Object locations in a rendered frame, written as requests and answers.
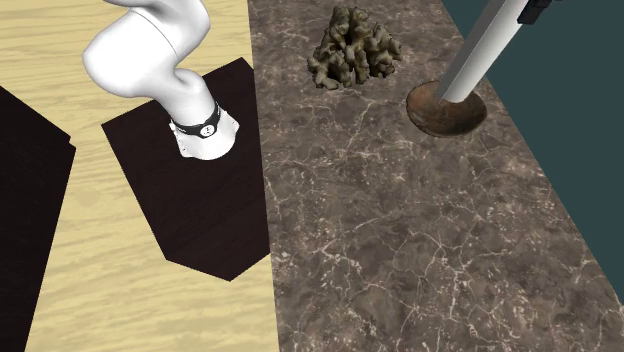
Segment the dark wooden furniture block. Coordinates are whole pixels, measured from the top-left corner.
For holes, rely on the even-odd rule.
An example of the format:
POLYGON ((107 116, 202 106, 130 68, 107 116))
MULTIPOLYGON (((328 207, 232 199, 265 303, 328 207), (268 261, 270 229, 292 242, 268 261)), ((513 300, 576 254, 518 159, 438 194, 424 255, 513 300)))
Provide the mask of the dark wooden furniture block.
POLYGON ((75 152, 0 86, 0 352, 25 352, 75 152))

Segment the dark wooden robot stand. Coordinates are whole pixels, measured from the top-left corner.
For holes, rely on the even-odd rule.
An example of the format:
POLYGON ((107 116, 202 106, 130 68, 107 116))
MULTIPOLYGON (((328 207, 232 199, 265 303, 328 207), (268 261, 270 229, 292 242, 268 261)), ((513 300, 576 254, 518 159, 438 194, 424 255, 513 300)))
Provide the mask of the dark wooden robot stand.
POLYGON ((164 257, 231 281, 270 253, 254 71, 238 58, 204 79, 240 124, 219 159, 182 157, 155 101, 102 129, 164 257))

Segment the brown round bowl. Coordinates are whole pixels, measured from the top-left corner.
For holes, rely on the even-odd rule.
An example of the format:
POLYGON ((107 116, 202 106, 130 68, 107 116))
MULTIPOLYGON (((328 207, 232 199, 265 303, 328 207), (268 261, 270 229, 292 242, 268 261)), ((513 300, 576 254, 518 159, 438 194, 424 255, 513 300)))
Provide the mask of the brown round bowl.
POLYGON ((406 97, 406 111, 411 122, 428 135, 450 138, 470 133, 487 118, 481 97, 471 92, 459 103, 436 97, 438 80, 413 88, 406 97))

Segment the knobbly olive-brown root lump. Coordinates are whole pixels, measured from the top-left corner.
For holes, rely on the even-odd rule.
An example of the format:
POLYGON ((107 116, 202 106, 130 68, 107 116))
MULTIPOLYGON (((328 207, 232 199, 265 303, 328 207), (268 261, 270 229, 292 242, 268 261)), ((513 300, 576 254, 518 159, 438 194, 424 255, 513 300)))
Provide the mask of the knobbly olive-brown root lump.
POLYGON ((402 44, 357 6, 336 6, 307 69, 317 88, 336 90, 362 85, 371 77, 386 78, 402 60, 402 44))

